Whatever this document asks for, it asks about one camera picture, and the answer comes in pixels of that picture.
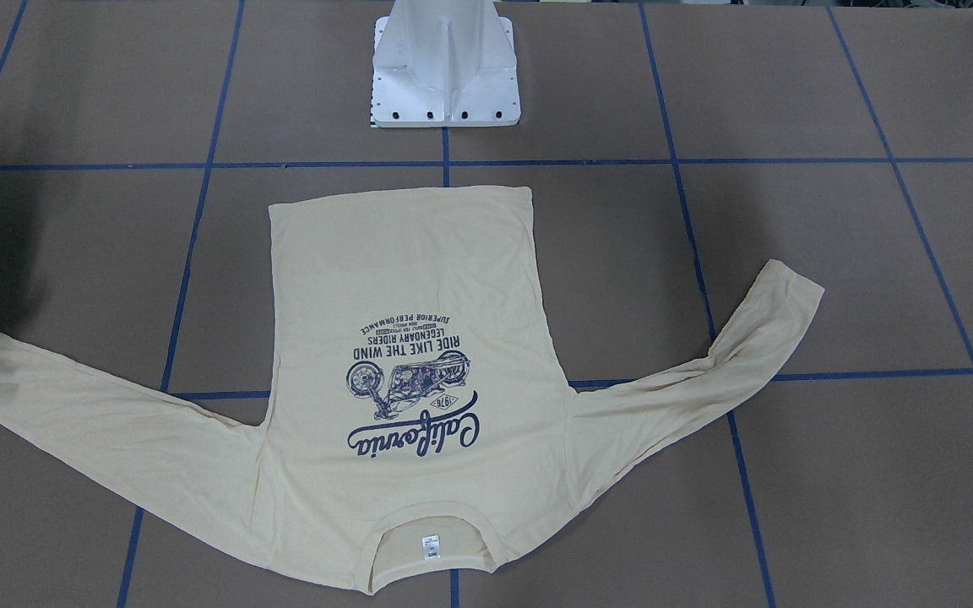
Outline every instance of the motorcycle wheel graphic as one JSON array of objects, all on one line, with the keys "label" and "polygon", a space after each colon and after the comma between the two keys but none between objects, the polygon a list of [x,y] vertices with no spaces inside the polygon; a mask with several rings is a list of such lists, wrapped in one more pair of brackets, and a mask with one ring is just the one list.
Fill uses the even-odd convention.
[{"label": "motorcycle wheel graphic", "polygon": [[459,365],[444,366],[441,371],[441,385],[452,388],[462,386],[468,377],[468,358],[459,350],[446,350],[438,357],[439,362],[459,361]]},{"label": "motorcycle wheel graphic", "polygon": [[348,370],[348,390],[356,397],[370,397],[382,386],[382,368],[371,361],[359,361]]}]

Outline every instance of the printed graphic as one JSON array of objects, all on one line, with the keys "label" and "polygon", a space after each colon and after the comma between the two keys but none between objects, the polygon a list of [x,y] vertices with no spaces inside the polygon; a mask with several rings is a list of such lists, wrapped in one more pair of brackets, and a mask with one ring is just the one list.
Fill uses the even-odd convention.
[{"label": "printed graphic", "polygon": [[414,447],[417,457],[422,458],[432,451],[430,448],[435,454],[441,453],[445,438],[456,435],[460,446],[467,448],[479,438],[479,416],[471,413],[472,405],[478,400],[479,394],[472,392],[467,405],[438,418],[433,418],[430,410],[424,408],[415,420],[360,426],[348,432],[348,447],[356,455],[370,455],[370,458],[377,458],[383,451]]},{"label": "printed graphic", "polygon": [[[460,350],[460,336],[449,332],[448,323],[444,315],[403,314],[359,328],[362,342],[351,350],[355,362],[345,383],[352,396],[374,405],[374,420],[381,423],[348,435],[348,447],[356,455],[377,458],[383,451],[414,446],[416,454],[425,457],[441,453],[445,437],[459,436],[465,448],[479,437],[479,418],[470,412],[479,394],[471,390],[469,396],[463,388],[471,360]],[[389,384],[383,366],[392,366]],[[414,418],[389,422],[416,404],[421,407]]]},{"label": "printed graphic", "polygon": [[[446,388],[464,386],[470,367],[471,361],[459,350],[446,350],[435,361],[395,366],[389,377],[389,393],[382,397],[378,392],[383,381],[382,368],[374,361],[359,361],[348,370],[347,384],[352,395],[374,400],[378,406],[374,420],[393,420],[421,398],[442,393]],[[445,409],[455,403],[455,397],[443,397],[447,397],[440,400],[444,404],[436,407]]]}]

